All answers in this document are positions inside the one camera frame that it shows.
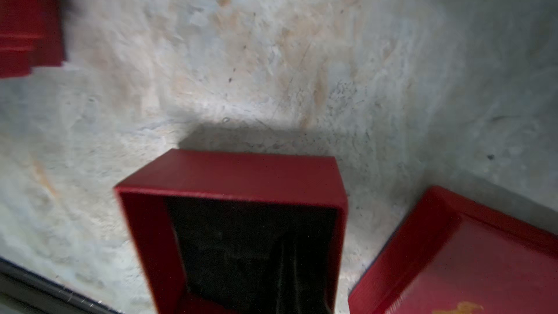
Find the red jewelry box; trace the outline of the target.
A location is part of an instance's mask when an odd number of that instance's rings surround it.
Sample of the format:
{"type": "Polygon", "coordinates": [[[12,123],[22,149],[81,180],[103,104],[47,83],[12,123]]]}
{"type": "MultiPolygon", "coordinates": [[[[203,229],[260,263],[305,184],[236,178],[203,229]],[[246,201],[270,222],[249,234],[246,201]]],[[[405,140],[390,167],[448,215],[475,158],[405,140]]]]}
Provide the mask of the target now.
{"type": "Polygon", "coordinates": [[[114,192],[157,313],[332,313],[347,194],[331,156],[171,149],[114,192]]]}
{"type": "Polygon", "coordinates": [[[64,62],[59,0],[1,0],[1,78],[64,62]]]}

